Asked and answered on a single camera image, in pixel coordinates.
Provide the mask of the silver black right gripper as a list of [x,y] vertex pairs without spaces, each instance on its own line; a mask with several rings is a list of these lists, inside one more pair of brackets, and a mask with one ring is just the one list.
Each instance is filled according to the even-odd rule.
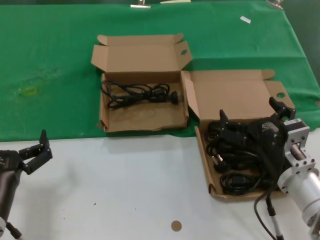
[[218,141],[245,147],[248,134],[273,187],[306,185],[312,179],[312,158],[306,151],[310,127],[301,119],[294,119],[296,110],[284,102],[270,97],[269,105],[274,110],[270,117],[249,124],[230,121],[221,109]]

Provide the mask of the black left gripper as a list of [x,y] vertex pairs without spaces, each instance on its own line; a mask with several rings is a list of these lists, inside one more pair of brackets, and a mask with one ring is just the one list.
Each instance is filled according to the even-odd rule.
[[41,131],[39,144],[22,150],[0,151],[0,175],[14,174],[20,176],[22,171],[31,175],[53,158],[50,142],[45,129]]

